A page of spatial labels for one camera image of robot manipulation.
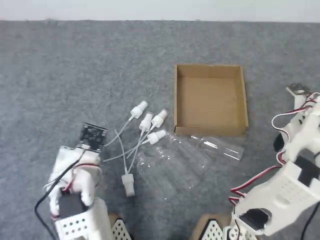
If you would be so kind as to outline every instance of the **black cable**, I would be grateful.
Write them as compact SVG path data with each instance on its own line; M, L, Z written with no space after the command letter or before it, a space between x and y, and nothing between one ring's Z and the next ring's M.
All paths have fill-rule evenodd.
M318 210L318 208L319 208L319 205L320 205L320 202L318 202L318 203L315 205L315 208L314 208L313 212L311 213L309 219L306 221L306 223L305 223L305 225L304 225L304 227L303 227L302 233L301 233L301 238L300 238L300 240L304 240L304 238L305 238L305 233L306 233L306 231L307 231L307 228L308 228L309 224L311 223L312 219L314 218L314 216L316 215L316 212L317 212L317 210Z
M238 227L238 236L236 237L236 240L239 240L239 238L240 238L240 227L239 227L239 225L238 225L236 220L234 220L234 222L235 222L235 225Z
M39 212L38 212L38 207L39 205L48 197L48 195L52 192L52 190L55 188L55 186L60 182L60 180L63 178L63 176L70 170L72 169L77 163L79 163L80 159L82 158L82 156L85 154L84 150L81 154L81 156L79 157L78 160L76 160L74 163L72 163L70 166L68 166L54 181L54 183L51 185L51 187L49 188L49 190L39 199L39 201L35 204L34 206L34 213L36 215L36 217L39 219L40 223L45 227L45 229L47 230L47 232L50 234L51 238L53 240L56 240L56 237L54 235L54 233L51 231L51 229L49 228L49 226L45 223L45 221L42 219L42 217L40 216Z

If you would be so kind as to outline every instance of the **clear plastic bottle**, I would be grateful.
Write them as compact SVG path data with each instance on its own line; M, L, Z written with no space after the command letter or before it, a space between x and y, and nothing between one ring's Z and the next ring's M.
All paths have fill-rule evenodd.
M211 159L223 157L229 160L240 160L245 150L240 145L228 143L218 137L191 136L189 140Z
M152 196L158 201L165 201L177 194L176 189L159 166L159 159L147 157L143 152L138 152L136 158L137 172L149 187Z
M171 132L167 132L166 137L170 145L183 156L185 164L189 165L198 175L203 174L210 164L208 157L184 137Z
M161 169L178 190L190 190L200 182L199 177L184 164L177 151L157 146L155 152L161 161Z

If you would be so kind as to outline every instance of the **robotic arm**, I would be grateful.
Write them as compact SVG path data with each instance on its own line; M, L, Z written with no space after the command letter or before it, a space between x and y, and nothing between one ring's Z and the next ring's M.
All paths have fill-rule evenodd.
M299 215L320 201L320 93L311 93L303 84L291 84L287 90L294 96L294 110L277 115L295 114L274 143L280 165L259 173L243 185L231 189L240 198L230 197L235 205L231 223L221 229L215 219L208 221L201 240L256 240L270 236L294 223ZM302 156L307 149L312 159ZM265 173L278 169L268 181L255 186L247 194L239 190Z
M111 226L105 202L95 196L102 180L99 154L105 136L106 129L85 123L76 148L59 149L45 190L52 188L56 179L74 164L48 195L51 218L60 240L115 240L120 234L123 240L131 240L122 219Z

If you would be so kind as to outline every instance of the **cardboard box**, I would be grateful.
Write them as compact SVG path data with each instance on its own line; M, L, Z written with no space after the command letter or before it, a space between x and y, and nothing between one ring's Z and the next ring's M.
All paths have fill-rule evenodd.
M239 65L178 64L174 74L176 134L241 136L248 127Z

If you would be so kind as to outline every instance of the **white wire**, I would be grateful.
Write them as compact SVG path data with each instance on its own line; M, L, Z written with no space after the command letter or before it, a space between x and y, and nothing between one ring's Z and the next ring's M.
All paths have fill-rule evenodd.
M141 139L141 142L146 139L146 137L149 135L149 133L150 133L155 127L156 127L155 125L152 125L152 127L149 129L149 131L147 131L146 134L144 135L144 137ZM136 145L136 146L134 147L134 149L130 150L129 155L126 156L126 157L127 157L127 158L130 158L130 156L135 152L135 149L136 149L137 147L138 147L138 145Z
M285 165L283 162L280 161L280 154L283 154L285 151L280 151L276 154L275 158L276 158L276 161L281 164L282 166Z
M296 114L296 113L299 113L299 112L303 112L303 111L305 111L305 110L306 110L306 108L302 108L302 109L298 108L297 110L280 113L280 114L278 114L278 115L276 115L276 116L274 116L274 117L272 118L272 120L271 120L271 125L272 125L272 127L273 127L274 129L276 129L276 130L278 130L278 131L280 131L280 132L284 132L284 133L286 134L286 136L288 137L288 143L289 143L289 142L290 142L290 135L289 135L289 133L288 133L286 130L284 130L283 128L280 128L280 127L275 126L274 121L275 121L275 119L276 119L277 117L285 116L285 115L291 115L291 114Z
M131 170L131 168L132 168L132 166L134 165L134 162L135 162L135 160L136 160L138 148L139 148L139 145L140 145L141 138L142 138L143 134L144 134L144 131L142 130L142 131L141 131L141 134L140 134L140 137L139 137L139 140L138 140L138 144L136 145L136 148L135 148L135 151L134 151L134 155L133 155L132 162L131 162L130 167L129 167L129 170L128 170L129 173L130 173L130 170Z
M119 134L117 133L117 130L114 130L114 131L115 131L115 134L118 136L118 139L119 139L119 142L120 142L120 145L121 145L122 156L123 156L123 164L124 164L124 172L125 172L125 174L128 174L124 145L123 145L123 143L122 143L122 141L121 141L121 137L120 137Z
M149 140L143 141L142 143L140 143L140 146L143 145L143 144L146 144L146 143L148 143L148 142L149 142ZM124 152L124 155L126 155L127 153L129 153L131 150L136 149L136 147L137 147L137 145L135 145L133 148L130 148L128 151L125 151L125 152ZM120 157L122 157L122 156L123 156L123 153L120 154L120 155L118 155L118 156L113 156L113 157L107 158L107 159L105 159L105 160L102 160L102 162L109 162L109 161L111 161L111 160L115 160L115 159L120 158Z
M108 142L107 144L105 144L103 147L107 147L109 146L110 144L112 144L118 137L119 135L124 131L124 129L126 128L126 126L130 123L130 121L133 119L133 117L131 116L128 121L126 121L126 123L123 125L123 127L121 128L121 130L119 131L119 133L110 141Z

